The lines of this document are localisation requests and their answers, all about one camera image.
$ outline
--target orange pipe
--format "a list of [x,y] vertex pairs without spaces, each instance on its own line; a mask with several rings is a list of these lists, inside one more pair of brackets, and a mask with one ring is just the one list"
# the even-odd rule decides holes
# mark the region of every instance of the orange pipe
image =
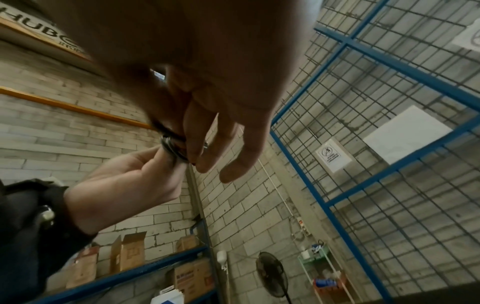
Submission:
[[62,109],[70,110],[70,111],[73,111],[73,112],[92,115],[92,116],[100,117],[100,118],[115,121],[115,122],[124,123],[124,124],[135,126],[135,127],[140,127],[140,128],[144,128],[144,129],[153,130],[152,126],[150,126],[146,123],[140,122],[140,121],[136,121],[136,120],[132,120],[132,119],[128,119],[128,118],[123,118],[123,117],[120,117],[120,116],[111,115],[111,114],[108,114],[108,113],[105,113],[105,112],[100,112],[100,111],[92,110],[92,109],[89,109],[89,108],[80,107],[80,106],[77,106],[77,105],[72,105],[72,104],[69,104],[69,103],[66,103],[66,102],[63,102],[63,101],[53,100],[53,99],[42,97],[42,96],[37,96],[37,95],[25,93],[25,92],[20,92],[20,91],[10,89],[10,88],[6,88],[6,87],[2,87],[2,86],[0,86],[0,94],[9,95],[9,96],[12,96],[12,97],[21,98],[21,99],[25,99],[25,100],[30,100],[30,101],[37,102],[37,103],[40,103],[40,104],[49,105],[49,106],[57,107],[57,108],[62,108]]

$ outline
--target black fan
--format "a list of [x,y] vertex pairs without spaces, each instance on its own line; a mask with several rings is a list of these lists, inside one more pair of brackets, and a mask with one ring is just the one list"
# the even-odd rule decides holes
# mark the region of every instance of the black fan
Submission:
[[256,271],[261,283],[272,296],[285,296],[289,304],[292,304],[288,294],[289,281],[284,266],[273,254],[260,252],[256,259]]

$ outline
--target electrical outlet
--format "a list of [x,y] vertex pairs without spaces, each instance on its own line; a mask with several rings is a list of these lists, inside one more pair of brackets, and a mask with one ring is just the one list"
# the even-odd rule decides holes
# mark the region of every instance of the electrical outlet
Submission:
[[302,220],[301,217],[297,217],[296,220],[298,221],[298,224],[300,225],[300,228],[303,230],[304,234],[306,236],[311,235],[310,231],[307,229],[307,226],[305,226],[304,221]]

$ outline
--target black sleeve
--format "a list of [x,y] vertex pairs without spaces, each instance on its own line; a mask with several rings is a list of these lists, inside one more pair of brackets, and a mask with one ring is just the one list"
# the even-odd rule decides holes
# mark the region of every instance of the black sleeve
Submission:
[[0,303],[38,296],[47,278],[95,237],[72,223],[65,190],[40,180],[0,182]]

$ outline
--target brown box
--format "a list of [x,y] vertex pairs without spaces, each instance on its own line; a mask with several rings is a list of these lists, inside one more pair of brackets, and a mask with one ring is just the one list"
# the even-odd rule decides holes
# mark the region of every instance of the brown box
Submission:
[[95,280],[99,250],[100,247],[95,246],[86,248],[78,253],[70,267],[70,275],[66,282],[67,288],[77,287]]
[[185,250],[189,250],[195,248],[199,245],[199,240],[193,234],[183,236],[176,242],[176,251],[182,252]]
[[167,278],[169,283],[183,293],[185,303],[213,290],[215,287],[208,258],[201,258],[178,266],[167,273]]
[[145,262],[146,232],[119,235],[111,245],[110,272],[120,272],[141,266]]

